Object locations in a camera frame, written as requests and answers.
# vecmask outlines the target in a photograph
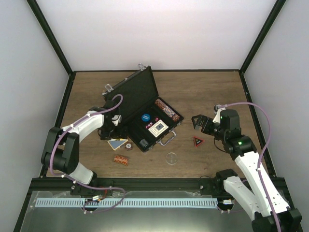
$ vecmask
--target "open briefcase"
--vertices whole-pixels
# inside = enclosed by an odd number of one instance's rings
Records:
[[[143,152],[157,143],[167,145],[176,137],[174,128],[180,125],[183,117],[159,97],[151,67],[139,64],[140,70],[125,78],[117,85],[106,85],[105,100],[116,94],[123,95],[119,107],[122,116],[121,127],[126,127],[127,135]],[[169,133],[173,136],[165,143],[162,138]]]

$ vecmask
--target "robotic arm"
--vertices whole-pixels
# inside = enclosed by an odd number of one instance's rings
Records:
[[[256,147],[248,136],[241,134],[237,111],[221,108],[220,105],[216,105],[214,110],[216,114],[214,119],[203,115],[192,117],[193,126],[196,130],[222,141],[224,150],[240,167],[253,193],[231,169],[216,174],[218,188],[230,193],[242,206],[252,221],[253,231],[276,231],[272,210],[258,175],[259,154]],[[278,193],[263,166],[260,167],[260,172],[278,216],[281,231],[295,232],[301,221],[300,212],[290,208]]]
[[[116,115],[115,97],[106,101],[103,108],[93,107],[76,122],[63,128],[53,127],[49,130],[41,163],[52,169],[59,170],[73,179],[86,184],[95,185],[97,175],[79,162],[79,143],[94,130],[100,129],[101,139],[118,138],[116,126],[121,122],[121,116]]]

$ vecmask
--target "black metal frame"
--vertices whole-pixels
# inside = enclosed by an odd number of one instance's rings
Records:
[[[39,8],[36,0],[27,0],[29,6],[33,10],[35,16],[37,17],[38,22],[40,23],[42,29],[44,30],[47,38],[49,39],[51,45],[53,46],[56,54],[58,55],[63,67],[69,75],[67,87],[61,102],[61,106],[56,118],[56,127],[60,127],[63,115],[69,100],[70,92],[74,83],[75,76],[78,71],[72,71],[67,59],[65,58],[52,30],[50,29],[42,11]],[[286,0],[277,0],[272,11],[270,12],[265,24],[263,25],[258,37],[256,38],[247,58],[245,59],[240,70],[230,69],[230,70],[153,70],[154,72],[230,72],[235,71],[239,72],[240,80],[243,85],[243,89],[246,94],[248,102],[252,102],[252,99],[247,88],[247,84],[244,78],[244,73],[249,67],[254,55],[262,44],[264,38],[266,37],[270,27],[275,21],[277,15],[279,14],[281,8],[283,7]],[[134,72],[133,70],[121,70],[121,71],[109,71],[109,72]],[[253,118],[254,126],[258,135],[258,139],[261,147],[265,145],[265,139],[259,124],[256,112],[254,107],[250,106],[250,112]],[[265,152],[265,162],[267,165],[268,173],[273,181],[275,187],[278,190],[282,190],[285,198],[290,202],[291,208],[294,208],[292,199],[290,197],[289,191],[287,189],[284,178],[276,177],[276,173],[271,162],[271,158],[268,150]],[[33,191],[71,191],[72,194],[78,195],[89,195],[89,190],[85,188],[75,188],[72,190],[72,182],[67,179],[57,178],[57,177],[46,177],[47,168],[42,167],[40,178],[32,179],[28,193],[26,195],[22,210],[20,212],[19,218],[17,220],[14,231],[20,231],[25,213],[28,207],[28,203]],[[215,198],[225,199],[230,198],[231,196],[227,193],[218,193],[215,190],[215,183],[213,178],[160,178],[160,179],[147,179],[147,178],[98,178],[99,183],[102,186],[114,186],[122,187],[127,191],[131,190],[187,190],[187,191],[200,191],[201,195],[211,195]]]

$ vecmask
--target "white perforated rail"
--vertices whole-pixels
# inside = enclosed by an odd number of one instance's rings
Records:
[[[119,199],[106,198],[99,203],[89,203],[86,207],[107,208]],[[35,207],[82,207],[85,198],[37,198]],[[125,198],[117,208],[217,208],[216,198]]]

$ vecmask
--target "white wall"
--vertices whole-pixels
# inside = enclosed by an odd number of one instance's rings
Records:
[[[272,119],[269,151],[309,231],[309,1],[287,1],[245,73],[254,103]],[[259,114],[267,135],[267,123]]]
[[[25,0],[0,1],[0,230],[13,231],[68,79]]]
[[[238,69],[275,0],[38,0],[73,70]]]

